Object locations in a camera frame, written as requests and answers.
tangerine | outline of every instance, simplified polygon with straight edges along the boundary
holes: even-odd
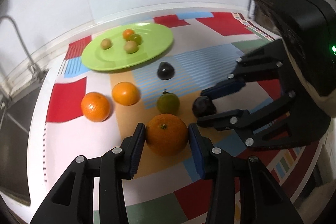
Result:
[[[110,115],[110,102],[98,92],[89,92],[81,102],[84,116],[92,122],[102,122]]]
[[[129,37],[132,35],[132,34],[135,34],[135,32],[132,30],[132,29],[126,29],[123,31],[123,38],[128,41],[130,40]]]
[[[159,156],[174,156],[188,142],[188,128],[175,115],[160,114],[149,121],[146,127],[146,143]]]
[[[113,99],[124,106],[134,105],[140,100],[138,88],[130,82],[120,82],[112,90]]]

black fruit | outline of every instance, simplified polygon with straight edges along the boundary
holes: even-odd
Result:
[[[193,103],[193,113],[199,118],[216,114],[217,109],[208,96],[200,96]]]
[[[159,65],[159,68],[157,69],[157,76],[161,80],[169,80],[173,78],[175,74],[174,67],[167,63],[167,62],[161,62]]]

orange fruit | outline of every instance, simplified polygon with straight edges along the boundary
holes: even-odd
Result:
[[[157,115],[146,127],[146,143],[159,156],[174,156],[185,148],[187,142],[187,126],[175,115]]]
[[[110,115],[110,102],[98,92],[89,92],[81,102],[82,112],[92,122],[102,122]]]
[[[132,34],[135,34],[135,32],[132,30],[132,29],[126,29],[123,31],[123,38],[128,41],[129,40],[129,37],[132,35]]]
[[[124,106],[134,105],[140,100],[138,88],[130,82],[120,82],[112,90],[113,99]]]

metal faucet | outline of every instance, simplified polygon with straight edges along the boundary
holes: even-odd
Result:
[[[42,71],[41,68],[39,67],[39,65],[37,63],[35,63],[34,60],[32,59],[30,53],[28,52],[26,44],[23,42],[22,36],[19,32],[19,29],[16,25],[16,22],[14,21],[14,19],[12,17],[10,17],[8,15],[3,15],[3,16],[0,17],[0,23],[4,19],[8,19],[12,23],[12,25],[14,27],[14,30],[16,32],[16,35],[17,35],[17,37],[20,41],[20,44],[21,44],[25,54],[27,55],[27,57],[29,59],[30,65],[33,68],[32,70],[29,70],[33,75],[32,79],[43,81],[46,73],[44,71]],[[2,94],[4,96],[4,101],[5,102],[8,103],[11,100],[11,97],[8,94],[6,94],[6,92],[4,91],[4,89],[2,87],[0,87],[0,94]]]

green plate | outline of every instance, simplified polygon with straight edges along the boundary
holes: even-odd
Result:
[[[135,53],[124,50],[122,33],[133,29],[142,37],[142,44]],[[111,39],[113,46],[107,50],[100,47],[104,38]],[[171,30],[160,24],[135,23],[113,28],[92,40],[83,50],[82,63],[89,69],[109,71],[131,67],[150,60],[164,52],[173,42]]]

